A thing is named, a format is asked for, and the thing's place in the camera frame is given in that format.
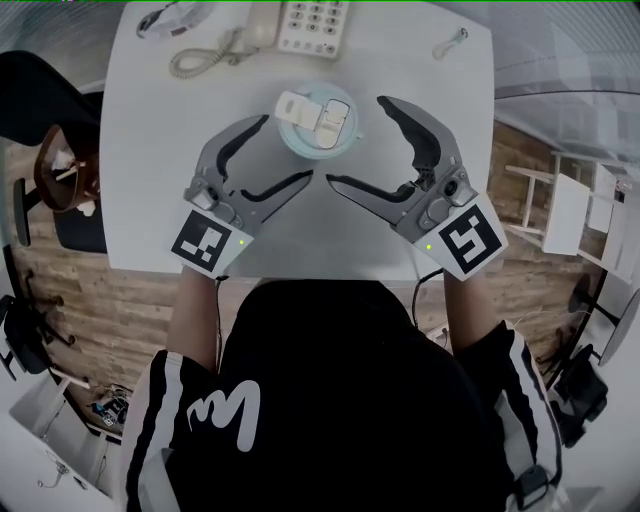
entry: forearm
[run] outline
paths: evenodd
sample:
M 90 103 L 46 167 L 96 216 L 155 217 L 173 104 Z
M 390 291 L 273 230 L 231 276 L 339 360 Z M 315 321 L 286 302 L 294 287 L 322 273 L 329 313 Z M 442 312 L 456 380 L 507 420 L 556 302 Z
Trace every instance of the forearm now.
M 213 372 L 218 346 L 217 283 L 185 266 L 173 306 L 167 350 Z
M 445 272 L 444 291 L 454 353 L 480 341 L 500 323 L 481 274 L 458 281 Z

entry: white chair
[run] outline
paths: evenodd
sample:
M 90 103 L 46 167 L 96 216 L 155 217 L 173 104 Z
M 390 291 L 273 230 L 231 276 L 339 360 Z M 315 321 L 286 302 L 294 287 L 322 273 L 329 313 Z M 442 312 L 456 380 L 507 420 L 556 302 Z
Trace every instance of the white chair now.
M 625 282 L 630 282 L 640 254 L 640 236 L 632 234 L 635 231 L 632 224 L 640 220 L 640 210 L 627 207 L 612 197 L 592 192 L 586 185 L 560 174 L 559 160 L 559 158 L 556 160 L 555 175 L 511 165 L 505 167 L 509 172 L 529 178 L 522 224 L 503 223 L 505 230 L 540 247 L 546 253 L 580 255 Z M 536 181 L 553 185 L 551 207 L 545 229 L 529 227 Z M 590 200 L 593 202 L 591 212 L 589 212 Z M 600 212 L 598 216 L 594 213 L 595 201 Z M 600 226 L 600 230 L 604 230 L 602 215 L 608 215 L 609 218 L 607 229 L 609 234 L 602 259 L 580 250 L 580 240 L 588 212 L 590 219 Z

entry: brown bag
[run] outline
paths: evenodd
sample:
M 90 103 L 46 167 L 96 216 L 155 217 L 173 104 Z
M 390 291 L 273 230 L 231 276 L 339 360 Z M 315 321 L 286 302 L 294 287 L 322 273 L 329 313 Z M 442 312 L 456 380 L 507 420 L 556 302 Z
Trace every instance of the brown bag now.
M 66 212 L 100 197 L 98 142 L 83 140 L 72 148 L 60 126 L 53 125 L 47 132 L 36 158 L 33 179 L 42 201 L 54 212 Z M 77 172 L 61 180 L 56 176 L 62 171 L 51 169 L 59 150 L 72 153 L 77 168 Z

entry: person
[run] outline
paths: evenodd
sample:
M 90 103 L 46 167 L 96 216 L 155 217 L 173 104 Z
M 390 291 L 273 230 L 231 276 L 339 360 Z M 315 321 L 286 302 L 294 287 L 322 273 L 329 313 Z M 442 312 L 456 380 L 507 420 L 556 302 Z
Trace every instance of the person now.
M 220 360 L 217 286 L 182 272 L 125 424 L 127 511 L 548 504 L 557 428 L 483 277 L 444 274 L 453 355 L 379 282 L 294 280 L 251 291 Z

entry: camera lens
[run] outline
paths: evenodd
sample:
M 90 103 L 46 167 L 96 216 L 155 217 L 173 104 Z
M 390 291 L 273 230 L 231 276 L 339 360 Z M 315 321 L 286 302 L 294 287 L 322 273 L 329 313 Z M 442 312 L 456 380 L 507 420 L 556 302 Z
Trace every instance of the camera lens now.
M 456 190 L 458 190 L 458 184 L 455 181 L 450 181 L 449 183 L 447 183 L 447 185 L 444 187 L 444 194 L 446 196 L 451 197 L 453 194 L 456 193 Z

